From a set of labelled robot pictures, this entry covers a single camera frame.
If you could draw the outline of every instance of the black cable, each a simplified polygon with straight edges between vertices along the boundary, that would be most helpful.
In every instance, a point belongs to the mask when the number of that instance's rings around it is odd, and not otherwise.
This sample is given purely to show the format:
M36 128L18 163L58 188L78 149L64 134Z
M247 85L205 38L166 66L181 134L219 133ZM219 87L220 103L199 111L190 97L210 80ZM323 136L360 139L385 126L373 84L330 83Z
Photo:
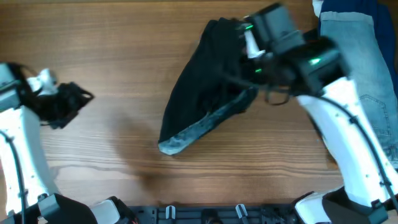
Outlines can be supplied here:
M280 89L280 88L271 88L271 86L268 85L268 84L258 85L258 84L255 84L253 82L250 82L250 81L247 81L247 80L243 80L243 79L240 79L240 78L236 78L236 77L227 76L226 79L228 81L230 81L230 82L233 82L233 83L237 84L237 85L241 85L241 86L245 86L245 87L253 87L253 88L257 88L259 90L265 90L265 91L271 91L272 90L272 91L277 92L277 93L289 93L290 92L290 90L283 90L283 89Z
M24 178L22 176L22 169L21 163L19 162L19 157L17 154L17 149L10 138L4 131L0 130L0 134L4 137L6 142L10 145L12 155L14 156L15 167L17 171L17 178L18 178L18 185L19 185L19 196L21 198L21 217L22 217L22 224L25 224L25 209L26 209L26 194L25 194L25 186L24 186Z
M340 109L342 112L344 112L348 117L349 117L349 121L353 124L355 124L358 129L359 132L361 132L361 134L363 135L363 138L365 138L367 144L369 145L371 152L373 154L374 160L376 161L376 164L380 170L380 174L381 174L381 178L383 180L383 183L381 182L380 184L385 185L386 189L388 191L388 194L390 195L390 198L392 200L392 203L394 204L394 207L396 208L396 212L398 214L398 202L396 199L396 196L394 195L392 189L391 189L391 182L389 180L389 178L387 177L386 171L384 170L383 166L382 166L382 162L380 160L380 157L377 154L376 148L374 147L371 139L369 138L368 134L366 133L365 129L362 127L362 125L359 123L358 119L356 116L352 115L346 108L342 107L340 104L338 104L336 101L331 100L329 98L325 98L322 96L312 96L315 97L319 100L325 101L335 107L337 107L338 109Z
M282 93L282 91L287 91L287 93L283 93L283 94L285 94L285 99L282 102L280 102L280 103L271 103L270 102L270 94L273 91L276 91L277 93ZM290 100L289 91L290 91L290 88L288 90L281 90L279 87L275 87L275 86L271 87L271 86L269 86L268 90L266 91L266 103L271 105L271 106L281 106L281 105L284 105L284 104L288 103L289 100Z

